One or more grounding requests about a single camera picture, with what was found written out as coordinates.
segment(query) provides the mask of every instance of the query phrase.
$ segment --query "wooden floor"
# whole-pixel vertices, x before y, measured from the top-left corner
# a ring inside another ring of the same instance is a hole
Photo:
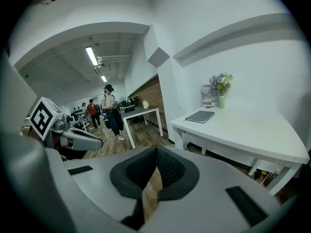
[[[160,136],[159,129],[151,124],[145,125],[144,122],[140,124],[134,124],[133,126],[129,125],[131,135],[133,137],[133,141],[136,145],[136,147],[142,147],[142,146],[152,146],[152,145],[164,145],[164,146],[171,146],[171,144],[168,142],[168,135],[167,133],[163,132],[163,137]],[[128,138],[128,135],[126,133],[126,130],[121,132],[121,135],[123,135],[126,140],[125,141],[119,141],[113,134],[111,129],[107,129],[104,125],[100,126],[98,130],[89,130],[90,133],[94,134],[97,137],[100,137],[104,141],[104,145],[101,149],[97,151],[88,151],[84,155],[84,159],[90,159],[90,158],[97,158],[102,156],[108,156],[114,153],[121,153],[125,151],[132,150],[132,146],[130,143],[130,140]],[[190,147],[189,151],[201,154],[201,151]],[[242,173],[247,175],[247,171],[237,168]],[[261,176],[257,182],[261,183],[264,179],[264,176]],[[156,168],[151,179],[149,180],[148,184],[146,185],[145,189],[142,193],[142,201],[143,201],[143,207],[144,207],[144,216],[145,220],[147,221],[148,218],[154,213],[154,211],[157,208],[157,196],[159,191],[162,190],[162,181],[161,176]],[[288,187],[284,187],[280,192],[276,194],[277,199],[284,203],[288,198],[293,196],[294,193],[292,190],[288,191]]]

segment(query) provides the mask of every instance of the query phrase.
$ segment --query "jeans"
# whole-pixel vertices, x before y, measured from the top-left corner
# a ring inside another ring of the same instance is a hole
[[[98,126],[101,125],[101,122],[99,121],[98,114],[96,113],[95,115],[92,115],[91,118],[92,118],[93,126],[97,129],[97,125],[96,125],[95,119],[97,120]]]
[[[110,110],[111,115],[107,116],[110,127],[115,135],[120,134],[120,130],[123,130],[123,121],[118,110]]]

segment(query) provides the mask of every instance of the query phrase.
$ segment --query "red shirt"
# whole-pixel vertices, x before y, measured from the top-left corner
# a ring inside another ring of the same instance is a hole
[[[94,103],[90,103],[87,108],[86,108],[86,111],[89,112],[89,114],[91,116],[97,114],[97,108],[96,108],[96,105]]]

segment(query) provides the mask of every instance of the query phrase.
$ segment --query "white t-shirt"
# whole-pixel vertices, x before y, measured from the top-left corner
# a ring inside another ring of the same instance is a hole
[[[106,99],[105,99],[105,95],[102,96],[102,101],[105,101],[105,105],[106,106],[110,106],[111,103],[115,103],[115,98],[110,94],[106,94]]]

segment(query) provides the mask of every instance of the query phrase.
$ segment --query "brick wall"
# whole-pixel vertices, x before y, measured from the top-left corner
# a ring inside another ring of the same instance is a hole
[[[148,101],[149,106],[156,106],[159,108],[162,128],[167,131],[159,77],[156,76],[154,79],[150,80],[147,84],[145,84],[140,89],[138,89],[136,92],[131,94],[130,98],[133,98],[136,96],[138,96],[139,98],[140,106],[142,106],[142,102],[146,100]],[[147,113],[146,117],[147,117],[147,120],[158,125],[155,112]]]

